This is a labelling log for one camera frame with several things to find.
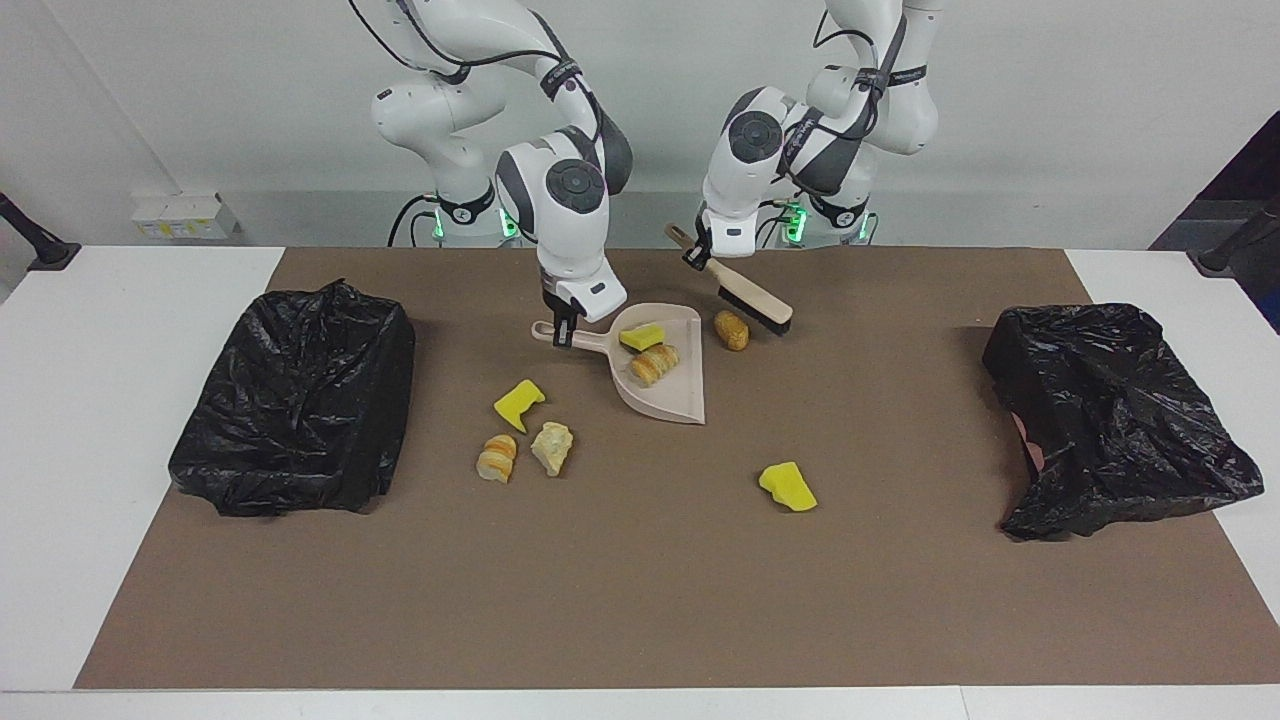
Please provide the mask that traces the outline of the beige hand brush black bristles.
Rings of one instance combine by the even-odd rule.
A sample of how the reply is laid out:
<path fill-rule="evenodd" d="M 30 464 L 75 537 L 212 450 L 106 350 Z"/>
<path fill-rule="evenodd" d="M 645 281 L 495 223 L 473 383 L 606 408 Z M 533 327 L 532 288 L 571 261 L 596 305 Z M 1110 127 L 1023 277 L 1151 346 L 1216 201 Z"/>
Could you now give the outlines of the beige hand brush black bristles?
<path fill-rule="evenodd" d="M 664 233 L 684 251 L 698 245 L 694 237 L 676 224 L 668 223 Z M 759 322 L 769 332 L 777 336 L 788 333 L 794 316 L 790 305 L 714 258 L 707 263 L 704 272 L 709 272 L 716 279 L 718 295 L 723 300 Z"/>

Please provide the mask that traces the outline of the notched yellow sponge piece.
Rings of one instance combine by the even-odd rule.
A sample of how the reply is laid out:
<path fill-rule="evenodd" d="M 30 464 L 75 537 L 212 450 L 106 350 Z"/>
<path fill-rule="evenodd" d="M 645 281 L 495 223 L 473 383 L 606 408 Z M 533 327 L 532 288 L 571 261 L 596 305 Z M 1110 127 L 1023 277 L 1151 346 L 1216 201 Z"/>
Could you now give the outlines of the notched yellow sponge piece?
<path fill-rule="evenodd" d="M 545 393 L 534 380 L 522 379 L 512 389 L 499 397 L 493 404 L 493 409 L 504 421 L 511 424 L 520 433 L 525 434 L 527 433 L 527 427 L 524 421 L 524 414 L 527 413 L 534 405 L 543 404 L 545 401 Z"/>

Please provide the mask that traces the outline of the large striped croissant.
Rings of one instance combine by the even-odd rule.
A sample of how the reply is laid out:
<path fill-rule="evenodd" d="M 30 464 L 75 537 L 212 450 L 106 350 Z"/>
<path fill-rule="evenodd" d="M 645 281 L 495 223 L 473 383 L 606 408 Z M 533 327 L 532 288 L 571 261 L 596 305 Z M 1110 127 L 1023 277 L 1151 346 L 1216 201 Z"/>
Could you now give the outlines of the large striped croissant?
<path fill-rule="evenodd" d="M 634 356 L 628 364 L 632 377 L 641 387 L 652 387 L 680 363 L 675 346 L 653 345 Z"/>

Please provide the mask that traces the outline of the pale pastry piece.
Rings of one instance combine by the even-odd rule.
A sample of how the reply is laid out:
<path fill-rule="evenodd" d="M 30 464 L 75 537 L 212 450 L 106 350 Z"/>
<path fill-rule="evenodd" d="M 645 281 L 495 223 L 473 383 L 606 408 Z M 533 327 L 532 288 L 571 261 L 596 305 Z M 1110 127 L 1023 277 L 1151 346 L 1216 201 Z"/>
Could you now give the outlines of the pale pastry piece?
<path fill-rule="evenodd" d="M 559 477 L 564 461 L 573 447 L 573 433 L 563 423 L 544 421 L 534 437 L 530 450 L 548 477 Z"/>

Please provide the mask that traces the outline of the beige plastic dustpan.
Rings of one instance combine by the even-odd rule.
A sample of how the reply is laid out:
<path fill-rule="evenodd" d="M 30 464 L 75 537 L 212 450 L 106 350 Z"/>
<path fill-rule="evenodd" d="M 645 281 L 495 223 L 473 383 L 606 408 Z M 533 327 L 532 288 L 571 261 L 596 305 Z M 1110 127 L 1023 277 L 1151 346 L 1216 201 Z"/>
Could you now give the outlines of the beige plastic dustpan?
<path fill-rule="evenodd" d="M 620 332 L 637 325 L 654 324 L 666 333 L 666 343 L 675 347 L 677 365 L 652 386 L 631 373 L 632 354 L 620 342 Z M 634 304 L 623 309 L 604 334 L 586 331 L 573 333 L 573 348 L 603 354 L 620 397 L 636 413 L 663 421 L 703 424 L 704 379 L 701 319 L 692 307 L 675 304 Z"/>

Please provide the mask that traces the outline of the small striped croissant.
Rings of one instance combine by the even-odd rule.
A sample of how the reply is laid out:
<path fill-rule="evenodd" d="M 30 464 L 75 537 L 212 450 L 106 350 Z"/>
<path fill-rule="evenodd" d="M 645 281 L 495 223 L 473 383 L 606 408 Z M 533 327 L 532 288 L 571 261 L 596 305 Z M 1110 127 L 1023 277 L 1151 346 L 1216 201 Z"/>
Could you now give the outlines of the small striped croissant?
<path fill-rule="evenodd" d="M 518 456 L 518 443 L 509 434 L 497 434 L 485 441 L 475 461 L 479 478 L 508 484 L 515 461 Z"/>

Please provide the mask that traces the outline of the yellow sponge with green side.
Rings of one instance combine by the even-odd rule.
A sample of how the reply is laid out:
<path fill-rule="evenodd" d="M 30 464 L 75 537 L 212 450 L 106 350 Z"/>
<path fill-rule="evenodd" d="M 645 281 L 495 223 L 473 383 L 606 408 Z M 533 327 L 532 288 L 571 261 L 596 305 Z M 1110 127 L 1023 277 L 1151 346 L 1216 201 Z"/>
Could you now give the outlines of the yellow sponge with green side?
<path fill-rule="evenodd" d="M 818 500 L 795 461 L 765 468 L 756 479 L 771 498 L 790 512 L 806 512 L 818 506 Z"/>

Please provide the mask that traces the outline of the black bag lined pink bin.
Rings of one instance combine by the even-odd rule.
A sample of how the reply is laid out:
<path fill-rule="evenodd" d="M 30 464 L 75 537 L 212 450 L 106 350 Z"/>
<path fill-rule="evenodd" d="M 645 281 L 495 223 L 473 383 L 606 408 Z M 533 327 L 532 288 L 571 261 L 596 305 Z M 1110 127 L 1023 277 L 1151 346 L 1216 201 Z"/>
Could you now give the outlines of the black bag lined pink bin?
<path fill-rule="evenodd" d="M 1087 537 L 1265 492 L 1161 324 L 1134 305 L 1009 307 L 982 361 L 1020 425 L 1029 471 L 1006 536 Z"/>

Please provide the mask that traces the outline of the brown table mat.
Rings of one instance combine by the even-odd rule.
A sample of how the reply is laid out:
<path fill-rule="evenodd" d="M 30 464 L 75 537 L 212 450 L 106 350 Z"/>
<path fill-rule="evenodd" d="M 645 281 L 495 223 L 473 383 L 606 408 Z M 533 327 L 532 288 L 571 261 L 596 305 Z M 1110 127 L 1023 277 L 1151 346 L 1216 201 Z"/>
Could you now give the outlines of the brown table mat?
<path fill-rule="evenodd" d="M 740 270 L 794 306 L 742 352 L 705 333 L 707 423 L 655 421 L 604 359 L 535 341 L 531 252 L 292 249 L 271 290 L 343 278 L 417 332 L 388 496 L 221 518 L 166 493 L 79 688 L 1280 683 L 1280 626 L 1217 518 L 1016 542 L 1021 437 L 980 357 L 1011 306 L 1083 304 L 1064 252 L 824 249 Z M 527 433 L 493 404 L 522 379 Z M 548 477 L 544 421 L 573 447 Z M 508 484 L 475 461 L 493 436 Z M 756 483 L 795 461 L 818 500 Z"/>

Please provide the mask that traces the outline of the white wall socket box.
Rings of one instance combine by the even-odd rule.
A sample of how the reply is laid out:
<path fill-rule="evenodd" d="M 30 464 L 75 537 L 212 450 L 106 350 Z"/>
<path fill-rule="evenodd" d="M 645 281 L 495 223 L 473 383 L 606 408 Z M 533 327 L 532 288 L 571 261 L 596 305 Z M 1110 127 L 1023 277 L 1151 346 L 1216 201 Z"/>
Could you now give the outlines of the white wall socket box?
<path fill-rule="evenodd" d="M 233 240 L 241 223 L 219 193 L 142 197 L 131 217 L 151 240 Z"/>

